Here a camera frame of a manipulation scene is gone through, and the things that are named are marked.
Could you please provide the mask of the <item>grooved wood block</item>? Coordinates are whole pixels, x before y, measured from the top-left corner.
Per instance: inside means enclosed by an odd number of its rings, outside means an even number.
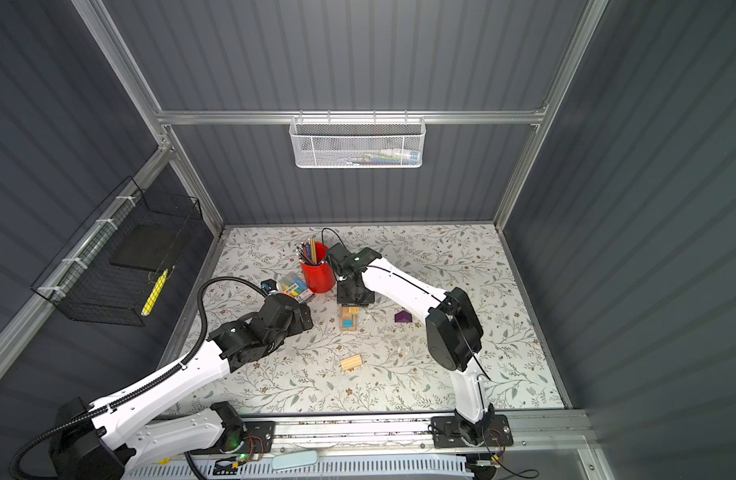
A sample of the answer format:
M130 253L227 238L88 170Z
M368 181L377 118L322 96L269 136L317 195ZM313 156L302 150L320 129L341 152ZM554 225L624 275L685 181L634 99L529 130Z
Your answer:
M344 372L353 371L363 365L363 358L360 354L347 357L340 361L341 370Z
M341 308L341 318L345 320L354 319L359 315L360 308L354 306L343 306Z

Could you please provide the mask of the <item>purple wood block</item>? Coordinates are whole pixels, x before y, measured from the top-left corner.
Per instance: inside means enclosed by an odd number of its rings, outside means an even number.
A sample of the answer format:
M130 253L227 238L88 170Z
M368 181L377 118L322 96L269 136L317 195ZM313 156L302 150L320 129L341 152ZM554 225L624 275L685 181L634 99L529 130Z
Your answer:
M401 310L394 315L394 321L396 323L408 324L413 322L413 316L406 310Z

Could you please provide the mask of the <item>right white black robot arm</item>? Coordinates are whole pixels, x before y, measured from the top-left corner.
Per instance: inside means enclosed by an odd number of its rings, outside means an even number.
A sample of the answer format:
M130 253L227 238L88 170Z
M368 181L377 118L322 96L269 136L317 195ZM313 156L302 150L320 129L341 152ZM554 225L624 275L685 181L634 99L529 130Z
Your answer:
M484 330L469 295L459 287L433 287L400 270L379 252L350 252L333 245L326 261L340 287L355 283L382 295L424 322L428 351L448 370L455 394L455 412L476 425L489 408L481 380L487 372L480 361Z

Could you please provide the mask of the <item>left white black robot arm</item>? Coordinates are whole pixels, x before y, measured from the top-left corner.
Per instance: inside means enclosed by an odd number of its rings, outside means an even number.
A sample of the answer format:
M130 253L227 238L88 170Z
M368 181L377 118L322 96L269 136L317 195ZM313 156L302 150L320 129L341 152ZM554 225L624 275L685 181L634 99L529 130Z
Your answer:
M289 336L313 326L311 310L280 293L259 311L222 324L206 335L192 357L183 356L128 388L93 402L102 414L85 420L90 407L65 404L58 421L74 426L55 436L49 455L61 479L120 479L138 466L192 450L244 452L244 421L226 401L197 414L161 421L159 415L199 388L277 350Z

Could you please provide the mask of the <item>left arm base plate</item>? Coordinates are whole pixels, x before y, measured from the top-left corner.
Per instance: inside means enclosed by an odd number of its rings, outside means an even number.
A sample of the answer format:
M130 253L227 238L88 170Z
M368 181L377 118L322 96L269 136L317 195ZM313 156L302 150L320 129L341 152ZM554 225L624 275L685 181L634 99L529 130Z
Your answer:
M244 423L244 429L227 428L219 440L204 449L192 450L192 454L208 455L240 455L265 454L271 451L275 438L276 423L273 421L250 421Z

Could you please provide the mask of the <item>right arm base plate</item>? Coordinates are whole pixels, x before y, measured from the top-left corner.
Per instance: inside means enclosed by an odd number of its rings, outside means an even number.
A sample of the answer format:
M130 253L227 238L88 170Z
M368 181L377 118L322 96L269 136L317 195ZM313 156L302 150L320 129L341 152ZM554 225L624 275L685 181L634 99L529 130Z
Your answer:
M512 429L505 415L486 415L481 426L469 427L458 414L434 416L428 432L438 449L489 447L502 449L514 445Z

